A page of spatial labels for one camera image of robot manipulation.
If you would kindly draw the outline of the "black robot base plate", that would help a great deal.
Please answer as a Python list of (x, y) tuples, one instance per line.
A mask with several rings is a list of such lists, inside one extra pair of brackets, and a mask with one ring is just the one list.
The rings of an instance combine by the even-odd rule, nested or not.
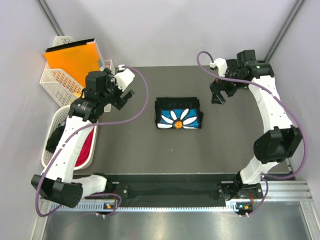
[(105, 192), (121, 207), (224, 207), (227, 200), (260, 200), (262, 187), (242, 185), (231, 173), (109, 174)]

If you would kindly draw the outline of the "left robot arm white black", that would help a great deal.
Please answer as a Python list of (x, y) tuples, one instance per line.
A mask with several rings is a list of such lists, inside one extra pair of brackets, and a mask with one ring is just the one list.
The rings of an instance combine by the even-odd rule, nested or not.
[(123, 94), (134, 77), (129, 69), (117, 74), (112, 74), (109, 69), (87, 74), (85, 88), (69, 107), (63, 134), (49, 164), (31, 179), (31, 185), (40, 197), (74, 208), (82, 198), (91, 194), (97, 193), (105, 199), (113, 194), (113, 185), (103, 175), (74, 179), (73, 174), (83, 145), (105, 106), (112, 105), (120, 110), (134, 95), (132, 90)]

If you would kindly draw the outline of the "black t shirt flower print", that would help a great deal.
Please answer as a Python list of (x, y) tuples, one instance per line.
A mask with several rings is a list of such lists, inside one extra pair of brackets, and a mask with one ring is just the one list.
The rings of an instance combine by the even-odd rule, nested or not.
[(158, 97), (154, 103), (157, 129), (201, 129), (204, 113), (197, 97)]

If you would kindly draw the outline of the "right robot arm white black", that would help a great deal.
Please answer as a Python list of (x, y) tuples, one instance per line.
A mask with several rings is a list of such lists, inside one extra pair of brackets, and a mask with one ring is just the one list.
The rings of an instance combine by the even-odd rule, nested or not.
[(218, 77), (209, 86), (212, 104), (226, 102), (221, 92), (232, 97), (238, 89), (247, 87), (263, 123), (263, 135), (253, 144), (253, 158), (235, 175), (233, 183), (217, 186), (219, 196), (226, 201), (250, 195), (258, 197), (261, 178), (295, 153), (303, 138), (302, 133), (277, 102), (280, 97), (272, 66), (257, 60), (254, 50), (239, 52), (236, 59), (217, 58), (210, 63), (210, 68), (218, 72)]

